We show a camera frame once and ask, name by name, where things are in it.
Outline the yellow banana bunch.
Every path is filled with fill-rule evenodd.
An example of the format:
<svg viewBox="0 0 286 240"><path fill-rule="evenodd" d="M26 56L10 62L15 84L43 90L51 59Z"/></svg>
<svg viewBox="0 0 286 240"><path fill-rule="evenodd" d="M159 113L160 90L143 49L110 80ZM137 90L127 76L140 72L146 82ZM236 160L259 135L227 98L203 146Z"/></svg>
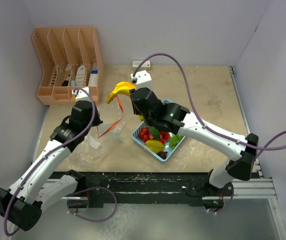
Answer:
<svg viewBox="0 0 286 240"><path fill-rule="evenodd" d="M118 95L130 97L130 91L135 90L136 86L130 82L122 81L116 84L114 90L109 94L107 103L110 104Z"/></svg>

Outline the light blue plastic basket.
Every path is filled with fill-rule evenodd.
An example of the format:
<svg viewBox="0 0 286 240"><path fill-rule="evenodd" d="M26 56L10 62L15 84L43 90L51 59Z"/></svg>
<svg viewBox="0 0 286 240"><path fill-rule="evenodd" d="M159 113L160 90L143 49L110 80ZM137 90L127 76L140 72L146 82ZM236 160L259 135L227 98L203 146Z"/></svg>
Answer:
<svg viewBox="0 0 286 240"><path fill-rule="evenodd" d="M141 119L141 124L131 135L132 139L137 145L150 153L154 158L161 162L166 162L183 142L185 137L179 134L175 135L171 132L160 131L160 138L154 138L143 118Z"/></svg>

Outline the clear orange-zipper bag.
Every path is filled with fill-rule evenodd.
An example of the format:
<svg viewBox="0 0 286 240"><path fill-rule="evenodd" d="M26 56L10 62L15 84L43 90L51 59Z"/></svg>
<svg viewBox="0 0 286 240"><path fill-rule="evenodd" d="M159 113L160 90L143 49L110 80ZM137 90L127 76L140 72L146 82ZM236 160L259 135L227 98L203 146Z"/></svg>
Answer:
<svg viewBox="0 0 286 240"><path fill-rule="evenodd" d="M86 171L106 158L122 142L99 137L108 128L124 128L126 120L121 99L116 97L110 104L101 103L97 109L103 123L92 126L84 141L69 156L67 162L70 169Z"/></svg>

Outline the yellow star fruit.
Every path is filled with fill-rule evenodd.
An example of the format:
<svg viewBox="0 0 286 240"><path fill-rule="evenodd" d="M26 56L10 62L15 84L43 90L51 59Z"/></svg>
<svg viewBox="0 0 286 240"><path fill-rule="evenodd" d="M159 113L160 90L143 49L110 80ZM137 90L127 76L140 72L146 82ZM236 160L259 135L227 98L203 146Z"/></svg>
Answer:
<svg viewBox="0 0 286 240"><path fill-rule="evenodd" d="M155 139L150 139L145 142L145 146L150 149L152 152L157 154L158 152L161 152L164 150L165 146L160 141Z"/></svg>

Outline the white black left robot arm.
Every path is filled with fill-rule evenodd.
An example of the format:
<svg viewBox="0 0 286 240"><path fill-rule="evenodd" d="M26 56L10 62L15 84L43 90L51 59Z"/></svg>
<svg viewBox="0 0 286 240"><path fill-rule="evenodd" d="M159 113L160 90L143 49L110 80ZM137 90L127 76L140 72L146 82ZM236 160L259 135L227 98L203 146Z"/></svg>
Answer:
<svg viewBox="0 0 286 240"><path fill-rule="evenodd" d="M73 170L49 186L44 184L57 166L84 141L89 129L101 123L94 102L76 101L71 114L55 128L44 150L27 171L7 189L0 188L0 216L7 237L18 230L30 230L41 214L62 197L84 194L85 177Z"/></svg>

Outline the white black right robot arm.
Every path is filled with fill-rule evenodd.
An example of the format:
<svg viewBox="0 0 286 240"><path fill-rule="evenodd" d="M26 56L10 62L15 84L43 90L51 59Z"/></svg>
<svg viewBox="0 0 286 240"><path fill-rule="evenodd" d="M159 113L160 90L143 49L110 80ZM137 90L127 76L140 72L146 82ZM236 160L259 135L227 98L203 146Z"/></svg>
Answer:
<svg viewBox="0 0 286 240"><path fill-rule="evenodd" d="M259 137L232 133L206 121L197 119L194 112L177 103L163 103L148 88L130 91L133 112L143 116L145 123L160 132L179 134L206 144L221 152L227 160L210 171L205 190L216 196L234 179L251 178L257 155Z"/></svg>

